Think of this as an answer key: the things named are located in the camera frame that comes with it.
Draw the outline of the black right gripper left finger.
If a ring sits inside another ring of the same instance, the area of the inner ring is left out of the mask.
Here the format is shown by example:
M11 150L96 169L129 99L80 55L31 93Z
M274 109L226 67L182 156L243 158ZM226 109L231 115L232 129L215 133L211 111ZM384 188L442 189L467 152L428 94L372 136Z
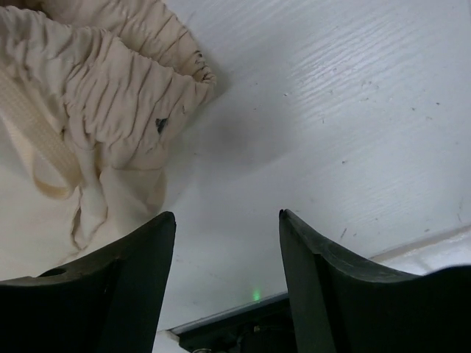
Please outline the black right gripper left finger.
M151 352L175 233L164 212L78 260L1 282L1 351Z

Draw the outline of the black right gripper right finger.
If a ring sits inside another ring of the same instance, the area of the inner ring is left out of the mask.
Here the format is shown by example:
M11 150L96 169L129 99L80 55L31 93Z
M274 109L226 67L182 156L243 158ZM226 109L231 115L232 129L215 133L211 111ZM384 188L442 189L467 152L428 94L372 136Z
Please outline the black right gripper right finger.
M368 260L290 210L280 247L300 352L468 352L470 267L426 275Z

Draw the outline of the beige trousers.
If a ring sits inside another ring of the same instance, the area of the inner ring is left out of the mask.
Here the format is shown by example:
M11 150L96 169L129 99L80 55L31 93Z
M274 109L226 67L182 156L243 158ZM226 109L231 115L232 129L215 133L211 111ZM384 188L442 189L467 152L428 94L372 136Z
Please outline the beige trousers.
M157 215L171 142L215 84L163 1L3 1L1 278Z

